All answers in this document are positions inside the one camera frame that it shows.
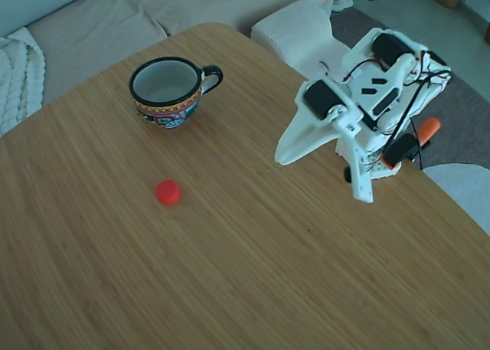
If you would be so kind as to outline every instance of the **patterned mug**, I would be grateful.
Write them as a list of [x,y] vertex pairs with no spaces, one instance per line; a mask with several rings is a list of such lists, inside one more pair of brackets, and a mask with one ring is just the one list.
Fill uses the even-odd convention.
[[136,70],[129,91],[143,119],[170,129],[189,119],[202,95],[222,81],[223,72],[215,65],[198,68],[181,57],[160,57]]

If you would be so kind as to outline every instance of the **black cable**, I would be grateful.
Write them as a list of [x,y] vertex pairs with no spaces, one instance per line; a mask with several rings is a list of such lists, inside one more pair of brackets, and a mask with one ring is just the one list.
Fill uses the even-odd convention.
[[419,96],[419,93],[422,90],[422,87],[426,83],[430,83],[430,80],[432,80],[434,77],[437,77],[437,76],[440,76],[441,74],[446,74],[446,73],[451,74],[451,70],[441,70],[439,72],[434,72],[434,73],[428,74],[427,77],[425,77],[422,80],[422,82],[420,82],[420,85],[417,87],[415,94],[412,97],[412,100],[410,100],[410,103],[408,104],[407,108],[403,112],[403,115],[401,116],[400,121],[398,122],[395,130],[393,131],[393,133],[391,133],[390,138],[388,139],[388,141],[384,145],[383,152],[385,152],[388,149],[388,147],[391,146],[391,143],[393,143],[393,140],[397,136],[398,132],[400,131],[400,128],[403,125],[403,123],[405,122],[405,119],[407,118],[408,113],[412,110],[412,106],[415,104],[415,100]]
[[362,64],[366,64],[366,63],[370,63],[370,62],[381,64],[379,59],[374,58],[374,57],[370,57],[369,59],[366,59],[365,61],[362,61],[361,63],[356,64],[356,66],[354,68],[352,68],[352,70],[348,73],[348,75],[344,77],[342,82],[345,82],[346,80],[348,80],[350,78],[350,76],[355,72],[355,70],[358,69]]
[[414,83],[416,83],[418,80],[420,80],[420,78],[422,77],[422,74],[423,74],[423,59],[424,59],[424,55],[425,55],[426,51],[421,51],[421,55],[420,55],[420,72],[419,72],[419,75],[417,76],[417,78],[415,80],[413,80],[412,82],[410,83],[407,83],[407,84],[403,84],[404,86],[408,87],[408,86],[411,86],[413,85]]
[[412,123],[413,131],[415,132],[415,137],[416,137],[416,143],[419,147],[419,165],[420,165],[420,170],[423,170],[423,164],[422,164],[422,146],[420,145],[420,138],[419,138],[419,132],[415,126],[415,123],[413,122],[413,119],[410,118],[410,122]]

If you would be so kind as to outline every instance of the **knitted blanket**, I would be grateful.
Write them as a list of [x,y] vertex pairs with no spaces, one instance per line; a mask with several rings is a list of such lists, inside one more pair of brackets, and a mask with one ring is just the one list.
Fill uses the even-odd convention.
[[27,28],[0,38],[0,136],[42,107],[45,66]]

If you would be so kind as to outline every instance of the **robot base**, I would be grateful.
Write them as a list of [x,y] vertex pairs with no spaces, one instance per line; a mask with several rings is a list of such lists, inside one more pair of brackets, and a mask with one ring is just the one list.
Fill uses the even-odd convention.
[[[344,160],[348,164],[350,164],[347,155],[344,152],[343,142],[340,139],[337,141],[337,146],[335,147],[335,153],[341,156],[342,158],[344,158]],[[374,180],[374,179],[381,179],[381,178],[386,178],[388,176],[396,175],[398,171],[400,171],[401,162],[399,162],[398,165],[393,169],[388,168],[380,160],[380,153],[374,152],[367,157],[367,160],[364,163],[364,167],[366,171],[369,173],[371,180]]]

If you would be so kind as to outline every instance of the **orange handle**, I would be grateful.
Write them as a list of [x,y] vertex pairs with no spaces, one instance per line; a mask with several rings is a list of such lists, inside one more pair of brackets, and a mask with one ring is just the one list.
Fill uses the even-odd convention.
[[429,118],[419,127],[419,142],[423,146],[441,129],[441,122],[437,118]]

